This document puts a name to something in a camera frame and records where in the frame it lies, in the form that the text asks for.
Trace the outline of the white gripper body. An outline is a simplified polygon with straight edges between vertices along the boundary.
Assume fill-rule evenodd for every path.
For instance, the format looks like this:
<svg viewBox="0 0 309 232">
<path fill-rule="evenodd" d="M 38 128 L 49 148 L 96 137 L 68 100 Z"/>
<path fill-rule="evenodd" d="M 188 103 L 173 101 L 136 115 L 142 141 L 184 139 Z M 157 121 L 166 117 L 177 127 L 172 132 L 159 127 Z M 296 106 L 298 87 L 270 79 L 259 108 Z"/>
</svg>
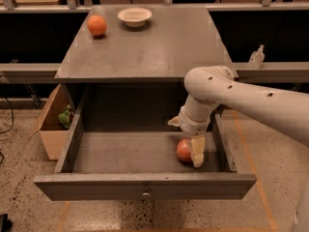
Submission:
<svg viewBox="0 0 309 232">
<path fill-rule="evenodd" d="M 186 109 L 184 105 L 178 114 L 179 127 L 189 136 L 203 134 L 211 122 L 211 114 L 210 106 Z"/>
</svg>

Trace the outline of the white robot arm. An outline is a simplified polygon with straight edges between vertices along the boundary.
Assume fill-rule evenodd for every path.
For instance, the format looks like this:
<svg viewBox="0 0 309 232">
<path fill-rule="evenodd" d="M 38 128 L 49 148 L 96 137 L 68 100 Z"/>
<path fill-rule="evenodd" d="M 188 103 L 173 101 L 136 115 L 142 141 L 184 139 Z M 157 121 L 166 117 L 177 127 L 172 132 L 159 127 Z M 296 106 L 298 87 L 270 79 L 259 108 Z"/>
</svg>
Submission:
<svg viewBox="0 0 309 232">
<path fill-rule="evenodd" d="M 168 124 L 191 137 L 189 153 L 196 168 L 204 163 L 202 134 L 221 104 L 309 146 L 308 94 L 236 82 L 225 66 L 190 70 L 184 88 L 188 93 L 185 104 Z"/>
</svg>

